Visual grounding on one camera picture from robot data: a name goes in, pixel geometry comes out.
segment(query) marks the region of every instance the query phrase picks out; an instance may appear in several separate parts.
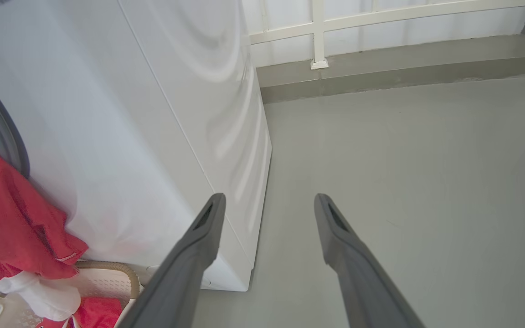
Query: white railing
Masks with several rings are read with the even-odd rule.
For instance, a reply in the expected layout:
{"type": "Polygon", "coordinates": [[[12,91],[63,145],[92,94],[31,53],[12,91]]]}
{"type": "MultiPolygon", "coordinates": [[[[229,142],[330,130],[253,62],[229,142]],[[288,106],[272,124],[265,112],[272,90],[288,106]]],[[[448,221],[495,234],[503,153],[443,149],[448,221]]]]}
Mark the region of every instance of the white railing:
{"type": "MultiPolygon", "coordinates": [[[[457,0],[456,2],[443,2],[440,4],[432,4],[431,2],[432,0],[427,0],[427,4],[422,6],[378,11],[378,0],[372,0],[372,12],[325,20],[323,16],[324,0],[312,0],[312,22],[254,33],[250,35],[250,42],[257,44],[296,36],[313,35],[314,56],[311,69],[318,69],[328,66],[327,60],[325,60],[323,43],[323,33],[327,31],[385,23],[387,21],[402,21],[405,19],[449,15],[452,13],[525,6],[525,0],[457,0]]],[[[266,9],[264,8],[263,16],[266,15],[266,9]]]]}

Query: beige laundry basket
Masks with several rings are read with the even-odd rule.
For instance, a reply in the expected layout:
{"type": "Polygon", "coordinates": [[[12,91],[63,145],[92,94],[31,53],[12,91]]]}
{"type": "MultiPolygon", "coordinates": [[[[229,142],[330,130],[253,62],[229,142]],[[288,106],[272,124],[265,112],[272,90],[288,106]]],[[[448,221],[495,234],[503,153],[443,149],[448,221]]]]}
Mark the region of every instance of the beige laundry basket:
{"type": "MultiPolygon", "coordinates": [[[[80,274],[64,281],[77,287],[81,297],[118,298],[123,306],[118,325],[139,296],[137,274],[123,263],[83,261],[76,266],[80,274]]],[[[40,320],[21,296],[0,294],[0,328],[35,328],[40,320]]]]}

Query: floor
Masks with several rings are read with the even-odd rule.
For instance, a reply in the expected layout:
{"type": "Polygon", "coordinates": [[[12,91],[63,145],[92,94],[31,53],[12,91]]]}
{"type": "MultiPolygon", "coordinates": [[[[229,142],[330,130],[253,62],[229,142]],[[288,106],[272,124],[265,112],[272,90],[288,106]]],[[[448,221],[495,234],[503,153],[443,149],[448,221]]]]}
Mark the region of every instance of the floor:
{"type": "Polygon", "coordinates": [[[273,143],[248,292],[196,328],[344,328],[313,197],[327,193],[425,326],[525,326],[525,77],[265,105],[273,143]]]}

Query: laundry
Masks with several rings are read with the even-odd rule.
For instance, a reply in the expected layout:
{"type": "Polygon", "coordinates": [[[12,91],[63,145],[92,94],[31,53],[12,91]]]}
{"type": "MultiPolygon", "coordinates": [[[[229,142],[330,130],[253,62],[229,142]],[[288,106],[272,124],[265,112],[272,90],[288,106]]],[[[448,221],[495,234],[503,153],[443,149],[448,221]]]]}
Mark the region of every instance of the laundry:
{"type": "Polygon", "coordinates": [[[53,282],[75,276],[88,248],[64,231],[66,218],[0,157],[0,292],[20,294],[52,320],[67,319],[81,301],[76,288],[53,282]]]}
{"type": "Polygon", "coordinates": [[[83,297],[80,307],[68,320],[43,319],[36,328],[113,328],[122,311],[116,298],[83,297]]]}

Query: white washing machine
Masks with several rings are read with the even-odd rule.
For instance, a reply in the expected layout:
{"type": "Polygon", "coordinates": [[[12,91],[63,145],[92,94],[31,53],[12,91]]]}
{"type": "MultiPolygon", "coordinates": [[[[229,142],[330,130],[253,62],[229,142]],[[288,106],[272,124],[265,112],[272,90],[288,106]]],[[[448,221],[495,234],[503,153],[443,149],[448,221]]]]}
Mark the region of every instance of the white washing machine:
{"type": "Polygon", "coordinates": [[[225,193],[202,286],[245,291],[271,157],[249,48],[240,0],[0,0],[0,148],[144,280],[225,193]]]}

